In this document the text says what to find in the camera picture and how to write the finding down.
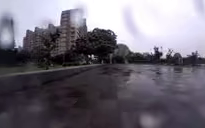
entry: sky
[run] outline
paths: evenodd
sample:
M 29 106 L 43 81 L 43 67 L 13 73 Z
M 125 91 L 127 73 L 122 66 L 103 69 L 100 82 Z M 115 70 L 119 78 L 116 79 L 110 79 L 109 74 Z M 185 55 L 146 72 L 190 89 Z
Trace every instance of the sky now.
M 132 51 L 158 46 L 164 53 L 172 48 L 205 56 L 205 0 L 0 0 L 0 17 L 12 14 L 16 45 L 22 46 L 27 29 L 59 25 L 61 12 L 76 7 L 84 9 L 88 30 L 111 29 Z

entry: building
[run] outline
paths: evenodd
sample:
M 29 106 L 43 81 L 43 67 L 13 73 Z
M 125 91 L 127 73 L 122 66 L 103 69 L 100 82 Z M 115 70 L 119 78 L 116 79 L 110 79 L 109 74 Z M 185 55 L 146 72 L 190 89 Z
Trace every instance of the building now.
M 47 32 L 53 32 L 56 29 L 60 31 L 60 38 L 56 42 L 56 48 L 52 51 L 52 56 L 64 54 L 73 45 L 75 40 L 87 33 L 86 19 L 82 17 L 79 9 L 71 9 L 63 11 L 61 14 L 60 26 L 48 25 L 48 28 L 35 27 L 34 32 L 26 31 L 23 39 L 23 47 L 27 51 L 32 51 L 36 47 L 43 47 L 41 36 Z
M 61 14 L 61 47 L 69 50 L 75 45 L 75 40 L 83 33 L 82 27 L 86 28 L 86 19 L 83 19 L 80 9 L 71 9 L 63 11 Z

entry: distant building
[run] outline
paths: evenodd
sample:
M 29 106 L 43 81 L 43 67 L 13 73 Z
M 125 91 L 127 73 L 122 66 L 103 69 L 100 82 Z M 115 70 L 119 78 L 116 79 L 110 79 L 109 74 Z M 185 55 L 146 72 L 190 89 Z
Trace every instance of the distant building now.
M 82 17 L 79 9 L 71 9 L 63 11 L 61 14 L 60 26 L 48 25 L 48 28 L 42 29 L 35 27 L 34 32 L 27 30 L 23 39 L 23 47 L 27 51 L 32 51 L 36 46 L 43 46 L 40 37 L 46 32 L 60 30 L 60 38 L 56 42 L 56 48 L 52 51 L 52 55 L 61 55 L 75 45 L 75 40 L 87 33 L 86 19 Z

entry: wet pavement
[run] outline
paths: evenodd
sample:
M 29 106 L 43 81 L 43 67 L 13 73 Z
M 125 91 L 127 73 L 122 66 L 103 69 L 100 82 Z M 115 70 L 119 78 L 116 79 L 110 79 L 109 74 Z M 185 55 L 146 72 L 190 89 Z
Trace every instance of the wet pavement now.
M 0 128 L 205 128 L 205 68 L 106 65 L 0 95 Z

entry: tree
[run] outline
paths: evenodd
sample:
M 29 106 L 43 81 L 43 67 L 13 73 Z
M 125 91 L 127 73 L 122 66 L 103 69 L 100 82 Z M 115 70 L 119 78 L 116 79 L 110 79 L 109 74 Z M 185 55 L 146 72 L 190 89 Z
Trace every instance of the tree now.
M 187 59 L 194 66 L 197 63 L 198 56 L 199 56 L 198 51 L 195 51 L 195 52 L 192 52 L 191 55 L 188 55 Z
M 78 54 L 83 54 L 88 60 L 88 55 L 96 55 L 100 60 L 105 59 L 116 48 L 116 35 L 111 30 L 95 28 L 76 40 L 73 49 Z
M 154 61 L 160 61 L 160 58 L 162 57 L 163 53 L 159 51 L 158 47 L 154 47 Z
M 33 57 L 37 60 L 38 64 L 44 66 L 45 69 L 49 69 L 52 64 L 51 53 L 56 47 L 56 42 L 60 37 L 60 31 L 56 28 L 55 31 L 47 31 L 40 35 L 43 43 L 43 47 L 37 46 L 32 51 Z
M 166 54 L 166 60 L 168 64 L 172 62 L 172 59 L 173 59 L 172 53 L 173 53 L 173 50 L 169 48 Z
M 114 59 L 116 62 L 125 63 L 127 59 L 127 55 L 129 54 L 130 50 L 127 45 L 125 44 L 118 44 L 117 48 L 114 51 Z
M 89 33 L 89 42 L 92 42 L 95 46 L 94 54 L 103 60 L 110 53 L 113 53 L 117 47 L 117 36 L 111 30 L 104 30 L 95 28 Z
M 26 63 L 29 59 L 30 59 L 30 53 L 29 52 L 27 52 L 25 50 L 17 51 L 16 60 L 18 62 Z

